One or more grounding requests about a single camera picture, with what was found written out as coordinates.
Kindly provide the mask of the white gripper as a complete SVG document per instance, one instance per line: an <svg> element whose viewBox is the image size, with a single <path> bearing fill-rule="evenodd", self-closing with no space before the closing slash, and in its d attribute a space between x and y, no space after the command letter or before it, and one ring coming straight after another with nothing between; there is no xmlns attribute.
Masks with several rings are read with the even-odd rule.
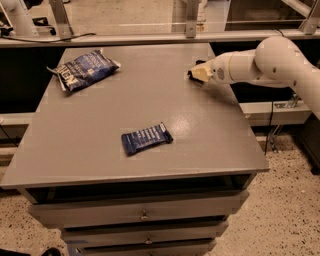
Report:
<svg viewBox="0 0 320 256"><path fill-rule="evenodd" d="M221 54L209 61L209 65L202 63L190 70L193 79L208 82L211 78L218 84L230 84L230 60L232 53Z"/></svg>

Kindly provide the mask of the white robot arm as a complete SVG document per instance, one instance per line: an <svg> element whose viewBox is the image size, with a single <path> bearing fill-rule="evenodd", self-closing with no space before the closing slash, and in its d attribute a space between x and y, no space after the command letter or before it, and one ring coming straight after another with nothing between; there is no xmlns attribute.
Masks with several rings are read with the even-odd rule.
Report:
<svg viewBox="0 0 320 256"><path fill-rule="evenodd" d="M195 65L188 75L215 84L290 87L320 119L320 69L286 37L268 37L253 50L223 53Z"/></svg>

